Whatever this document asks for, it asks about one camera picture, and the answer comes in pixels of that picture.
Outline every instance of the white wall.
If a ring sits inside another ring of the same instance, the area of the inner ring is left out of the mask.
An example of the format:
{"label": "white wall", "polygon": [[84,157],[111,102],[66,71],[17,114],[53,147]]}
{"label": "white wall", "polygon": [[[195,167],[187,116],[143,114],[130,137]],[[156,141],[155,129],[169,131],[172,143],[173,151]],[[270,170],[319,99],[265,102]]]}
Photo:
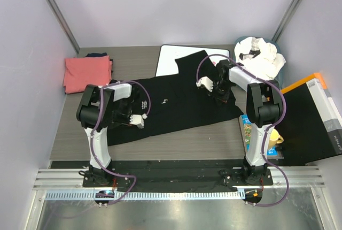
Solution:
{"label": "white wall", "polygon": [[[278,42],[287,60],[285,84],[321,72],[340,113],[341,86],[341,0],[303,0]],[[339,213],[342,229],[342,156],[317,162],[331,200]]]}
{"label": "white wall", "polygon": [[56,0],[80,47],[272,38],[291,0]]}
{"label": "white wall", "polygon": [[0,225],[23,229],[32,186],[46,167],[74,56],[45,0],[0,0]]}

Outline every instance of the book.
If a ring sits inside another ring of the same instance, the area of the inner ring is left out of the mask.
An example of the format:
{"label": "book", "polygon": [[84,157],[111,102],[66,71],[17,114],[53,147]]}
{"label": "book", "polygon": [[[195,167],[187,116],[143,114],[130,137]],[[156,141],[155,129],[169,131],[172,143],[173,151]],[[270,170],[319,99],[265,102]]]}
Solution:
{"label": "book", "polygon": [[323,80],[310,75],[282,92],[287,111],[277,130],[284,137],[286,165],[341,155],[342,118]]}
{"label": "book", "polygon": [[[242,136],[244,141],[245,152],[248,151],[251,143],[251,134],[252,134],[252,123],[248,119],[247,115],[242,115],[240,117],[240,125],[242,128]],[[267,151],[267,157],[277,157],[278,152],[275,147],[272,147]]]}

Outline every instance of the pink fabric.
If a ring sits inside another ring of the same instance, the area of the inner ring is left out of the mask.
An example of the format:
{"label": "pink fabric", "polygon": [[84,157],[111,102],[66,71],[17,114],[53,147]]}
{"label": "pink fabric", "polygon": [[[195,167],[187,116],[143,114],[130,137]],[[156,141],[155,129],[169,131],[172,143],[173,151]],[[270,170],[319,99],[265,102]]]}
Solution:
{"label": "pink fabric", "polygon": [[83,92],[88,84],[103,86],[112,79],[109,56],[65,59],[65,93]]}

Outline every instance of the metal floor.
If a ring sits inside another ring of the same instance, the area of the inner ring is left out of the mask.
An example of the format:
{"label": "metal floor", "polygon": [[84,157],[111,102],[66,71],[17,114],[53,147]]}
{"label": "metal floor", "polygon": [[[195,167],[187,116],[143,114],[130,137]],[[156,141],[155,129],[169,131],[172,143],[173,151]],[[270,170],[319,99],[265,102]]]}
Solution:
{"label": "metal floor", "polygon": [[[284,192],[283,188],[265,189],[262,203],[276,202]],[[56,216],[77,215],[93,205],[93,201],[45,201],[38,229],[324,229],[311,188],[291,188],[283,203],[270,208],[254,208],[242,200],[136,201],[94,207],[73,219]]]}

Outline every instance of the yellow cup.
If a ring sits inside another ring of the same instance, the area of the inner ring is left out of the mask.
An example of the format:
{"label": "yellow cup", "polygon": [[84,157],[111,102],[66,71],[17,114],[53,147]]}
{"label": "yellow cup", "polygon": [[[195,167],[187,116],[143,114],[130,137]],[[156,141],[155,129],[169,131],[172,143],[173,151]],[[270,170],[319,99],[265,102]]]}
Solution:
{"label": "yellow cup", "polygon": [[271,149],[276,144],[284,142],[284,139],[281,135],[279,135],[278,131],[273,129],[271,133],[271,137],[269,138],[268,150]]}

